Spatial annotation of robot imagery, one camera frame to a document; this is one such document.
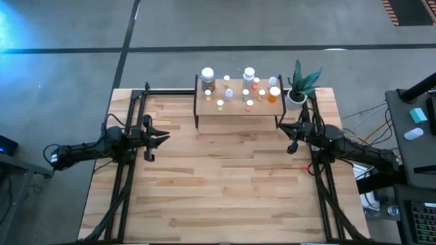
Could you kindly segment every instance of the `butcher block tabletop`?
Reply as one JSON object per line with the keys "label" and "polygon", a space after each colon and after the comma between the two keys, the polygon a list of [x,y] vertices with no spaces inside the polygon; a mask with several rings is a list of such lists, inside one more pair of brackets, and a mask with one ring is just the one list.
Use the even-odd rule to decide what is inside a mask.
{"label": "butcher block tabletop", "polygon": [[[131,91],[112,94],[108,113],[122,122]],[[317,88],[317,100],[325,123],[341,128],[333,89]],[[325,242],[315,180],[301,168],[311,162],[309,147],[301,142],[297,153],[287,154],[290,141],[273,120],[203,116],[196,129],[193,95],[149,95],[144,113],[171,138],[154,150],[152,163],[138,150],[124,242]],[[287,112],[283,122],[295,122],[299,113]],[[369,237],[353,169],[337,161],[332,171],[341,209]],[[115,174],[116,163],[93,174],[78,238],[108,211]],[[331,209],[329,217],[337,237]]]}

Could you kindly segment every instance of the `white flower pot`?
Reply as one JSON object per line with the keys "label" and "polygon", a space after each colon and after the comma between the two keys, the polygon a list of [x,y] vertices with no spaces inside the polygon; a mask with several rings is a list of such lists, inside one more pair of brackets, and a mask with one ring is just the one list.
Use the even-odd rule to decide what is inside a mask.
{"label": "white flower pot", "polygon": [[291,99],[291,96],[290,96],[291,91],[292,91],[292,88],[287,92],[287,95],[285,97],[286,109],[288,109],[288,110],[301,110],[302,105],[306,102],[307,95],[305,95],[305,99],[303,99],[301,102],[295,102]]}

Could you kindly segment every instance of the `white tag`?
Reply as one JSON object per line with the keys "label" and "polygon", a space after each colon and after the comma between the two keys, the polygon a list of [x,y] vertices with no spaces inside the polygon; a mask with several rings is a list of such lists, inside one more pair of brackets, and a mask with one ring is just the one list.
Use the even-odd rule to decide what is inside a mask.
{"label": "white tag", "polygon": [[430,208],[436,208],[436,203],[424,203],[424,206],[430,207]]}

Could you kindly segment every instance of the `gray concrete floor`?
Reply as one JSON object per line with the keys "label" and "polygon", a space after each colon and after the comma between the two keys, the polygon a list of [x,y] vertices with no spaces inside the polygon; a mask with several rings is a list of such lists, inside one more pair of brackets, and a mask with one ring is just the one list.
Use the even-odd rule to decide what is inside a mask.
{"label": "gray concrete floor", "polygon": [[[1,48],[121,47],[133,0],[0,1]],[[435,27],[394,27],[379,0],[142,0],[131,47],[220,45],[425,44]],[[190,88],[211,66],[238,77],[247,66],[260,77],[291,76],[323,67],[342,116],[378,105],[384,91],[407,88],[433,73],[436,50],[197,52],[129,54],[121,88]],[[104,118],[119,54],[0,54],[0,134],[20,144],[17,157],[46,165],[51,143],[95,140]],[[343,121],[352,128],[366,114]],[[376,114],[356,131],[383,123]],[[380,144],[396,146],[394,138]],[[11,244],[72,242],[80,226],[92,162],[57,172],[31,194]],[[369,222],[376,240],[398,242],[392,221]]]}

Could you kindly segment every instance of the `wooden shelf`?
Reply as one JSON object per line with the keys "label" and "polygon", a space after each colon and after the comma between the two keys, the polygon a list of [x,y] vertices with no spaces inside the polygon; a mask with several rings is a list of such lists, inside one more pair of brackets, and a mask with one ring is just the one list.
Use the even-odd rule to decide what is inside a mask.
{"label": "wooden shelf", "polygon": [[[197,116],[281,116],[285,112],[282,94],[280,94],[279,98],[274,103],[268,100],[268,79],[261,79],[258,89],[249,89],[250,99],[254,102],[250,112],[245,110],[247,102],[243,101],[243,80],[231,79],[229,85],[234,93],[231,102],[225,100],[224,94],[227,88],[224,87],[224,79],[215,80],[215,90],[212,92],[212,100],[207,101],[206,95],[202,89],[202,82],[198,79],[196,96]],[[277,80],[277,86],[280,88],[279,80]],[[258,101],[260,89],[264,89],[266,92],[262,101]],[[217,101],[219,99],[224,101],[222,112],[219,112],[217,109]]]}

